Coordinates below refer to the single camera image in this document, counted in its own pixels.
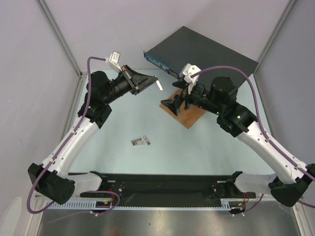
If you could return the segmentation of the silver SFP plug module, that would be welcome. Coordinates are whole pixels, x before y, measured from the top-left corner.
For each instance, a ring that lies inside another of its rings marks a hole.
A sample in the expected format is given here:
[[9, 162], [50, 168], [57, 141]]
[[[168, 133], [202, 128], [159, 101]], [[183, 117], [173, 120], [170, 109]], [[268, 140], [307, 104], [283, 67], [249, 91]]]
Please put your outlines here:
[[156, 81], [156, 84], [160, 91], [163, 91], [162, 85], [160, 84], [159, 80]]

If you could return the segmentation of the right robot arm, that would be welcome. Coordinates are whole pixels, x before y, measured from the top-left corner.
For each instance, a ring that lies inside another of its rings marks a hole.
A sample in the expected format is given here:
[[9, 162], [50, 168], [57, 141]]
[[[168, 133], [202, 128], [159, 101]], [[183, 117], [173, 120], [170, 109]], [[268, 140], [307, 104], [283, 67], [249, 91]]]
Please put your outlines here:
[[176, 116], [181, 106], [188, 110], [191, 105], [216, 114], [220, 128], [249, 146], [274, 171], [271, 175], [236, 171], [226, 182], [229, 196], [237, 198], [247, 192], [266, 194], [286, 207], [300, 200], [315, 177], [314, 164], [299, 161], [272, 136], [263, 133], [258, 117], [236, 101], [238, 89], [229, 77], [213, 79], [209, 91], [198, 86], [189, 91], [185, 82], [174, 82], [173, 86], [181, 88], [181, 93], [162, 100], [162, 105]]

